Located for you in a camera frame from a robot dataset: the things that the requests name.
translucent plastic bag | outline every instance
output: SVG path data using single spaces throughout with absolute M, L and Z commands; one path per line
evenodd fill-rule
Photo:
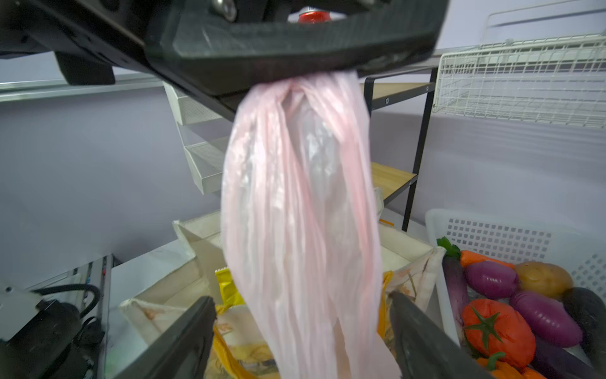
M 354 73 L 262 84 L 225 158 L 226 262 L 282 378 L 399 378 L 377 333 L 382 265 Z

yellow strap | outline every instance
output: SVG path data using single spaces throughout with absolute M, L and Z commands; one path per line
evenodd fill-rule
M 381 291 L 381 305 L 379 306 L 379 325 L 377 327 L 377 333 L 381 336 L 381 338 L 385 337 L 385 332 L 387 331 L 387 302 L 385 300 L 385 289 L 387 285 L 391 281 L 391 277 L 393 276 L 393 271 L 387 271 L 383 273 L 383 287 Z M 231 308 L 231 305 L 217 305 L 216 312 L 217 315 L 223 314 L 226 310 Z M 223 336 L 219 332 L 219 329 L 216 326 L 213 326 L 213 332 L 215 333 L 215 339 L 213 340 L 213 350 L 215 354 L 219 358 L 219 361 L 225 367 L 225 371 L 231 375 L 234 379 L 257 379 L 254 375 L 250 374 L 248 371 L 242 367 L 240 362 L 236 358 L 233 357 L 227 343 L 223 339 Z
M 377 326 L 377 333 L 381 338 L 385 338 L 387 332 L 387 300 L 385 299 L 385 290 L 387 285 L 391 281 L 393 271 L 386 271 L 383 273 L 383 290 L 381 291 L 381 305 L 379 306 L 379 324 Z

shelf board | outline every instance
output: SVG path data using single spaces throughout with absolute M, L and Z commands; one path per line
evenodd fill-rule
M 375 83 L 372 110 L 412 99 L 435 88 L 435 83 Z M 364 83 L 360 84 L 360 89 L 364 92 Z
M 394 169 L 375 162 L 370 163 L 373 185 L 383 190 L 383 202 L 387 205 L 411 184 L 416 182 L 417 174 Z

wall-mounted mesh organizer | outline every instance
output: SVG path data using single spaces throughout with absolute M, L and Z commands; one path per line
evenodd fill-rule
M 194 183 L 203 194 L 220 190 L 231 123 L 178 89 L 164 88 Z
M 442 55 L 433 111 L 606 127 L 606 36 L 482 45 Z

dark eggplant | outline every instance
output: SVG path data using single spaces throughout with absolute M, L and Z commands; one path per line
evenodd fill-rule
M 536 350 L 530 363 L 547 379 L 605 379 L 579 358 L 561 347 L 553 346 L 535 336 Z
M 454 319 L 460 326 L 463 326 L 461 313 L 463 313 L 463 308 L 469 304 L 463 266 L 461 266 L 461 262 L 457 258 L 445 255 L 442 260 L 442 268 L 444 270 L 448 298 L 450 299 L 450 307 L 452 308 Z
M 593 367 L 606 375 L 606 306 L 593 291 L 575 287 L 564 291 L 564 309 L 583 331 L 581 347 Z

